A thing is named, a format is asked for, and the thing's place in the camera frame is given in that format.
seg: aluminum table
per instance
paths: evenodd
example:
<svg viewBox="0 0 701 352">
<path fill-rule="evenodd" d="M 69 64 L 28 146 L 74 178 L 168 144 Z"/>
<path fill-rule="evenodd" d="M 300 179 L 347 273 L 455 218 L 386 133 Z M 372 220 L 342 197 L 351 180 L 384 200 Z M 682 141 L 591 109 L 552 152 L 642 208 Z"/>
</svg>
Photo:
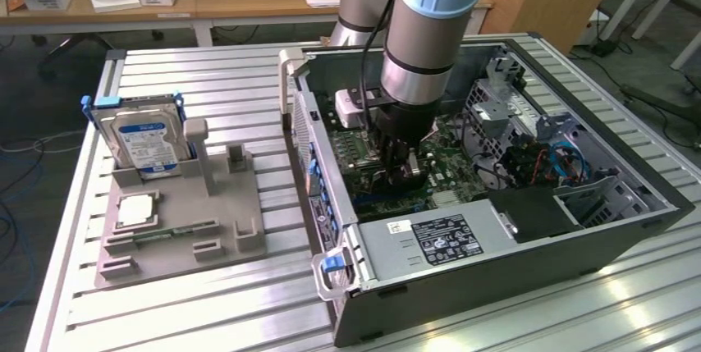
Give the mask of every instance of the aluminum table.
<svg viewBox="0 0 701 352">
<path fill-rule="evenodd" d="M 563 55 L 526 34 L 538 59 L 690 201 L 701 172 Z M 245 143 L 264 212 L 265 258 L 123 289 L 95 290 L 112 159 L 88 127 L 26 350 L 331 352 L 277 102 L 277 52 L 316 43 L 132 51 L 105 62 L 97 96 L 172 93 L 205 117 L 208 151 Z M 559 101 L 526 76 L 546 111 Z M 687 350 L 701 345 L 701 211 L 595 274 L 342 349 L 360 351 Z"/>
</svg>

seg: black cable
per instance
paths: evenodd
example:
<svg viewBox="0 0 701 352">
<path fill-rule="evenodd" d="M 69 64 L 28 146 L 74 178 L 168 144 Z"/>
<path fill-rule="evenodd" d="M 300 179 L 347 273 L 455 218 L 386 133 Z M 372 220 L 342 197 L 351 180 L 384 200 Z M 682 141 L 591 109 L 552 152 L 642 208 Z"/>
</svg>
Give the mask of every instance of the black cable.
<svg viewBox="0 0 701 352">
<path fill-rule="evenodd" d="M 14 42 L 14 36 L 12 36 L 12 37 L 9 38 L 9 41 L 8 41 L 6 44 L 1 44 L 1 43 L 0 43 L 0 53 L 1 53 L 1 52 L 2 52 L 2 51 L 4 51 L 4 50 L 12 45 L 13 42 Z"/>
<path fill-rule="evenodd" d="M 12 144 L 16 144 L 16 143 L 21 143 L 24 141 L 30 141 L 32 143 L 38 143 L 40 144 L 40 155 L 36 158 L 36 161 L 33 161 L 33 164 L 26 169 L 26 171 L 24 173 L 21 173 L 21 175 L 0 190 L 0 194 L 4 194 L 9 190 L 9 188 L 12 188 L 14 186 L 14 184 L 17 184 L 21 180 L 24 180 L 24 178 L 29 175 L 29 173 L 33 171 L 33 169 L 36 169 L 38 167 L 40 162 L 41 162 L 41 158 L 44 157 L 44 152 L 45 152 L 44 142 L 41 140 L 33 139 L 30 137 L 5 141 L 2 143 L 2 147 L 6 148 L 8 145 L 12 145 Z"/>
<path fill-rule="evenodd" d="M 635 100 L 639 100 L 642 103 L 645 103 L 647 106 L 650 106 L 651 108 L 654 108 L 654 110 L 657 111 L 657 113 L 661 115 L 661 119 L 662 119 L 662 124 L 661 124 L 661 132 L 662 134 L 665 135 L 665 138 L 673 143 L 673 144 L 677 144 L 679 147 L 683 147 L 685 149 L 695 149 L 695 146 L 693 144 L 683 144 L 681 143 L 679 141 L 677 141 L 675 139 L 671 138 L 671 136 L 669 136 L 669 133 L 667 133 L 667 128 L 669 128 L 669 119 L 667 119 L 667 114 L 665 113 L 665 110 L 659 109 L 659 107 L 657 107 L 657 105 L 654 105 L 653 103 L 647 102 L 646 100 L 638 98 L 635 95 L 630 95 L 630 94 L 625 94 L 626 97 L 629 98 L 634 98 Z"/>
<path fill-rule="evenodd" d="M 217 34 L 219 34 L 219 36 L 221 36 L 229 42 L 233 42 L 233 43 L 241 45 L 241 44 L 245 44 L 252 39 L 252 37 L 255 36 L 255 33 L 259 31 L 259 27 L 260 27 L 260 25 L 255 26 L 255 28 L 252 29 L 252 32 L 248 35 L 248 37 L 245 38 L 245 40 L 235 40 L 235 39 L 231 39 L 228 36 L 224 36 L 223 34 L 219 34 L 219 33 Z"/>
<path fill-rule="evenodd" d="M 606 75 L 609 80 L 615 84 L 615 86 L 618 88 L 622 87 L 621 83 L 618 81 L 615 81 L 615 79 L 611 77 L 611 74 L 609 73 L 606 68 L 599 64 L 599 62 L 595 59 L 593 59 L 591 57 L 581 57 L 579 55 L 574 54 L 573 52 L 570 52 L 570 54 L 575 57 L 575 58 L 571 58 L 571 59 L 575 59 L 575 60 L 579 60 L 579 61 L 593 62 L 601 68 L 601 70 L 603 71 L 603 74 Z"/>
<path fill-rule="evenodd" d="M 689 78 L 689 76 L 686 75 L 686 73 L 682 73 L 683 75 L 683 78 L 686 79 L 686 81 L 689 81 L 689 84 L 691 85 L 691 88 L 694 91 L 697 91 L 699 94 L 701 94 L 701 88 L 698 88 L 698 86 L 695 85 L 695 83 L 691 81 L 691 79 Z"/>
<path fill-rule="evenodd" d="M 577 54 L 574 54 L 573 52 L 570 52 L 571 55 L 575 56 L 575 58 L 571 58 L 571 59 L 578 59 L 581 61 L 589 61 L 589 62 L 593 62 L 599 68 L 601 70 L 603 71 L 603 73 L 606 74 L 606 77 L 609 78 L 609 80 L 618 86 L 618 89 L 621 89 L 623 86 L 621 85 L 621 83 L 618 81 L 615 81 L 615 79 L 611 77 L 609 71 L 606 70 L 606 68 L 590 57 L 581 57 L 578 56 Z M 642 103 L 645 103 L 647 106 L 650 106 L 651 108 L 654 108 L 654 110 L 659 113 L 661 115 L 661 118 L 662 118 L 662 127 L 661 127 L 661 133 L 662 135 L 665 136 L 665 138 L 675 145 L 678 145 L 679 147 L 683 147 L 685 149 L 694 149 L 694 145 L 693 144 L 683 144 L 681 143 L 679 141 L 677 141 L 675 139 L 671 138 L 671 136 L 669 135 L 667 133 L 667 128 L 669 128 L 669 119 L 667 119 L 667 114 L 665 114 L 665 110 L 662 110 L 655 104 L 647 102 L 646 100 L 638 98 L 635 95 L 630 95 L 630 94 L 623 94 L 623 96 L 626 96 L 626 98 L 634 98 L 637 100 L 639 100 Z"/>
<path fill-rule="evenodd" d="M 490 173 L 495 178 L 498 178 L 499 180 L 503 180 L 506 181 L 506 186 L 508 186 L 511 184 L 511 180 L 506 177 L 506 176 L 502 176 L 499 173 L 494 172 L 492 170 L 487 169 L 486 167 L 483 166 L 479 166 L 476 163 L 472 164 L 472 167 L 476 170 L 480 170 L 480 171 L 486 171 L 487 173 Z"/>
<path fill-rule="evenodd" d="M 364 65 L 367 61 L 367 55 L 370 51 L 370 46 L 372 45 L 372 42 L 375 41 L 376 34 L 380 31 L 382 24 L 384 23 L 384 20 L 388 17 L 388 13 L 392 10 L 394 0 L 387 0 L 387 5 L 384 5 L 384 10 L 382 11 L 380 19 L 376 22 L 376 25 L 372 29 L 372 33 L 370 34 L 368 41 L 364 43 L 363 47 L 363 54 L 360 56 L 360 99 L 362 99 L 362 105 L 363 105 L 363 115 L 364 115 L 364 129 L 370 130 L 370 109 L 368 109 L 368 97 L 364 93 L 366 91 L 366 84 L 364 84 Z"/>
<path fill-rule="evenodd" d="M 0 217 L 0 221 L 4 222 L 4 225 L 6 227 L 6 229 L 2 231 L 2 234 L 0 235 L 0 240 L 8 235 L 9 231 L 12 230 L 12 224 L 9 223 L 9 221 L 4 218 Z"/>
<path fill-rule="evenodd" d="M 8 260 L 9 255 L 14 251 L 14 248 L 17 246 L 17 226 L 14 224 L 14 217 L 12 216 L 12 212 L 9 211 L 8 205 L 4 203 L 2 199 L 0 199 L 0 207 L 8 214 L 9 218 L 9 228 L 13 231 L 12 233 L 12 243 L 9 243 L 9 249 L 8 252 L 4 253 L 2 258 L 0 258 L 0 266 L 2 266 L 4 262 Z"/>
<path fill-rule="evenodd" d="M 18 305 L 36 305 L 40 301 L 37 299 L 20 299 L 12 302 L 12 307 Z M 9 301 L 0 301 L 0 307 L 2 307 Z"/>
</svg>

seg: sticker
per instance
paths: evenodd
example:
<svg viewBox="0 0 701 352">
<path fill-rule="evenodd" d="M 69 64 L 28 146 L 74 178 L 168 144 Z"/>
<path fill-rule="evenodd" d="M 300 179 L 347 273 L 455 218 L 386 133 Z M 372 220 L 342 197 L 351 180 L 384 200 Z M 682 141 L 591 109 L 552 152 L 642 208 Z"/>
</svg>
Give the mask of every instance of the sticker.
<svg viewBox="0 0 701 352">
<path fill-rule="evenodd" d="M 189 13 L 159 13 L 157 18 L 187 18 Z"/>
<path fill-rule="evenodd" d="M 159 172 L 177 166 L 173 146 L 163 139 L 167 133 L 165 124 L 160 122 L 119 128 L 121 141 L 136 169 L 145 172 Z"/>
<path fill-rule="evenodd" d="M 408 219 L 403 219 L 402 221 L 388 222 L 387 229 L 390 230 L 390 235 L 394 233 L 400 233 L 402 231 L 410 231 L 411 221 Z"/>
<path fill-rule="evenodd" d="M 411 228 L 426 261 L 432 266 L 484 253 L 472 229 L 459 214 L 414 223 Z"/>
</svg>

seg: circuit board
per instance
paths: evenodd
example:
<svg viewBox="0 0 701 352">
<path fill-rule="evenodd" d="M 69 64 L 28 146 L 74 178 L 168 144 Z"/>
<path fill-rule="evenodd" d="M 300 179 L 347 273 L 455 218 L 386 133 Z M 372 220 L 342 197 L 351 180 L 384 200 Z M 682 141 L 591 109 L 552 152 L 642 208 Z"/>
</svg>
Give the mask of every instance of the circuit board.
<svg viewBox="0 0 701 352">
<path fill-rule="evenodd" d="M 422 189 L 399 195 L 370 193 L 372 175 L 382 165 L 367 132 L 335 128 L 328 132 L 334 154 L 360 222 L 450 207 L 484 197 L 487 188 L 455 141 L 450 118 L 435 119 L 434 130 L 422 142 L 418 161 L 430 165 L 426 184 Z"/>
</svg>

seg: gray carpet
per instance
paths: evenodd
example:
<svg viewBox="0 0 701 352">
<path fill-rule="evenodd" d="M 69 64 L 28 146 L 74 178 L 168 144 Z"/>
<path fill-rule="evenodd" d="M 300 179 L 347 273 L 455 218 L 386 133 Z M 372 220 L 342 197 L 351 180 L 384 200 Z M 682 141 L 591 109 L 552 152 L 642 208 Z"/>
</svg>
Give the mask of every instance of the gray carpet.
<svg viewBox="0 0 701 352">
<path fill-rule="evenodd" d="M 605 0 L 602 8 L 615 11 L 622 0 Z M 639 0 L 630 11 L 627 20 L 649 0 Z M 229 31 L 219 30 L 216 45 L 233 44 L 247 40 L 248 43 L 273 43 L 315 40 L 331 33 L 332 24 L 268 25 L 260 27 L 252 34 L 253 27 L 240 27 Z M 686 87 L 683 76 L 667 65 L 683 49 L 686 43 L 701 29 L 701 18 L 669 5 L 663 16 L 649 30 L 641 41 L 631 41 L 627 35 L 622 40 L 633 49 L 631 55 L 621 51 L 598 59 L 614 79 L 629 85 L 646 89 L 653 94 L 667 96 L 679 102 L 690 99 L 682 94 Z M 165 39 L 155 41 L 148 31 L 105 34 L 107 40 L 116 48 L 176 48 L 196 45 L 193 33 L 189 30 L 164 30 Z M 92 94 L 100 78 L 104 52 L 93 44 L 81 44 L 53 65 L 57 79 L 46 83 L 36 76 L 36 63 L 50 49 L 64 39 L 64 36 L 48 36 L 49 44 L 36 47 L 28 36 L 14 39 L 9 48 L 0 52 L 0 138 L 18 139 L 22 137 L 42 137 L 64 130 L 82 129 L 85 120 L 78 110 L 78 99 L 84 94 Z M 1 37 L 0 43 L 9 38 Z M 578 55 L 586 56 L 582 49 Z M 615 84 L 606 78 L 599 67 L 587 61 L 577 65 L 601 83 L 603 88 L 619 96 Z M 695 55 L 685 69 L 701 75 L 701 55 Z M 645 121 L 659 130 L 661 118 L 647 106 L 634 103 L 631 110 Z M 695 129 L 687 123 L 670 117 L 673 129 L 669 134 L 678 140 L 690 141 L 695 137 Z M 70 136 L 60 142 L 50 142 L 46 148 L 54 149 L 80 143 L 81 136 Z M 691 150 L 681 149 L 690 159 L 699 164 L 701 156 Z M 30 160 L 36 153 L 21 154 L 21 159 Z M 24 295 L 21 304 L 0 313 L 0 350 L 21 350 L 30 320 L 34 300 L 50 257 L 52 244 L 60 221 L 65 196 L 70 184 L 77 151 L 62 154 L 46 154 L 41 162 L 44 176 L 33 190 L 17 200 L 9 202 L 14 218 L 28 234 L 36 259 L 36 282 Z M 24 170 L 25 165 L 0 160 L 0 187 L 5 186 Z M 0 240 L 0 253 L 9 246 L 9 239 Z M 0 301 L 12 299 L 28 278 L 28 260 L 17 248 L 9 261 L 0 267 Z"/>
</svg>

